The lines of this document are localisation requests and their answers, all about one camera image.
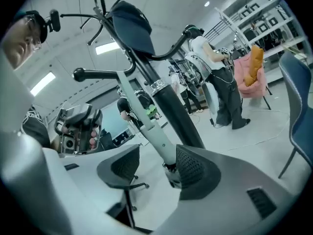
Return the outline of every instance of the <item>pink chair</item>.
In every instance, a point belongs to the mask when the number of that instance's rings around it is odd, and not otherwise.
[[[258,70],[257,80],[250,86],[246,86],[244,77],[249,74],[250,53],[246,56],[234,60],[234,77],[238,85],[238,90],[242,98],[259,98],[263,97],[268,109],[271,110],[268,102],[265,99],[266,90],[269,94],[272,93],[267,87],[266,77],[263,67]]]

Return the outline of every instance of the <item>woman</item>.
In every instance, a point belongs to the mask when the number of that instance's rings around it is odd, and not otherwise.
[[[220,99],[225,103],[225,114],[229,115],[228,124],[232,120],[232,129],[240,129],[250,123],[250,119],[242,118],[241,101],[237,83],[231,71],[222,60],[228,59],[228,54],[216,53],[208,40],[202,36],[203,30],[194,25],[186,26],[185,30],[191,32],[189,49],[196,53],[211,69],[212,74],[208,80],[213,84]]]

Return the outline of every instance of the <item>blue chair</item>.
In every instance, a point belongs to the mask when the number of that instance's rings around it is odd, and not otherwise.
[[[290,106],[289,139],[294,148],[284,169],[286,171],[294,155],[298,152],[313,167],[313,109],[308,106],[311,71],[301,61],[286,51],[279,60]]]

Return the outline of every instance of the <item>black pants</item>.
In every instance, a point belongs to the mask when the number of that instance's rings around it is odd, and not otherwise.
[[[189,90],[185,90],[182,93],[180,93],[182,100],[184,100],[186,108],[188,110],[188,113],[191,113],[191,105],[189,100],[191,99],[194,103],[195,106],[197,107],[198,110],[201,110],[202,107],[199,103],[199,101],[197,100],[197,98],[195,97],[195,95],[193,95]]]
[[[228,124],[232,120],[233,129],[245,126],[246,119],[241,116],[242,108],[238,86],[235,79],[233,80],[231,71],[227,68],[221,68],[219,70],[213,70],[212,74],[213,75],[209,76],[209,81],[213,84],[219,98],[224,102],[224,104],[220,104],[218,114],[221,113],[224,115],[224,119],[228,119]],[[231,82],[232,80],[233,82],[225,83],[217,77],[222,78],[226,82]]]

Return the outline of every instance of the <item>orange pillow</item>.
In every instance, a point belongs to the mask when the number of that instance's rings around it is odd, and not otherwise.
[[[252,85],[257,80],[257,73],[259,68],[262,67],[263,63],[263,49],[257,45],[253,45],[250,53],[250,69],[249,74],[244,77],[246,86]]]

